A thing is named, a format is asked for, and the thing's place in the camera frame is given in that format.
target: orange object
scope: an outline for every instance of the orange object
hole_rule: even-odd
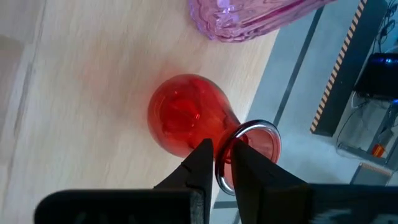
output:
[[[385,151],[386,151],[386,150],[384,149],[384,146],[382,146],[382,145],[380,145],[380,144],[376,144],[376,145],[374,145],[374,147],[373,147],[372,155],[374,155],[374,156],[380,158],[380,157],[384,154]]]

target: cable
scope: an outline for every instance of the cable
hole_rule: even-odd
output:
[[[398,8],[398,4],[395,3],[396,1],[397,0],[391,0],[388,4],[387,12],[379,26],[379,33],[376,35],[373,41],[372,54],[374,53],[376,42],[379,46],[379,53],[381,53],[381,45],[387,40],[389,33],[396,26],[395,20],[391,20],[391,17],[396,13]]]
[[[354,91],[353,93],[353,97],[351,97],[351,109],[356,109],[358,108],[358,106],[354,106],[354,97],[355,97],[356,92]]]
[[[368,105],[368,104],[369,104],[369,101],[366,101],[366,102],[361,103],[360,105],[358,105],[358,107],[348,116],[346,122],[343,124],[343,127],[341,127],[340,132],[338,133],[337,139],[336,139],[336,153],[337,153],[339,156],[345,157],[345,158],[348,158],[348,159],[358,159],[357,157],[342,156],[342,155],[339,153],[339,148],[338,148],[338,143],[339,143],[339,142],[338,142],[338,140],[339,140],[340,135],[341,135],[341,133],[343,132],[345,126],[348,124],[348,122],[350,121],[350,119],[352,118],[352,116],[353,116],[356,112],[358,112],[360,109],[364,108],[364,107],[365,107],[366,105]]]

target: gray floor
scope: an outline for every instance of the gray floor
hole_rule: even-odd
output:
[[[278,165],[307,182],[348,184],[360,163],[339,156],[336,139],[309,131],[358,2],[337,1],[325,7],[278,125],[282,137]],[[280,30],[248,120],[274,120],[314,13]],[[218,201],[235,198],[220,193]],[[213,210],[210,223],[234,223],[236,212],[236,208]]]

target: metal stand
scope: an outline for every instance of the metal stand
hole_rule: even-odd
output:
[[[373,137],[372,143],[370,144],[367,151],[361,148],[351,147],[343,142],[339,143],[338,149],[342,149],[350,154],[354,154],[364,160],[373,162],[377,165],[383,166],[390,170],[398,170],[398,138],[395,140],[394,144],[391,147],[391,150],[388,152],[386,158],[380,158],[372,155],[373,148],[376,144],[388,142],[392,137],[391,128],[394,126],[395,120],[398,116],[398,104],[392,103],[390,107],[387,109],[386,114],[381,121],[379,128],[377,129],[376,134]]]

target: red glass vase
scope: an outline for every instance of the red glass vase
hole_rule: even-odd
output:
[[[272,162],[280,155],[274,125],[263,120],[240,124],[223,91],[199,75],[177,75],[161,84],[152,95],[147,118],[154,139],[179,157],[187,157],[203,139],[212,139],[214,158],[221,161],[216,164],[217,181],[228,194],[233,194],[229,154],[234,139],[242,139]]]

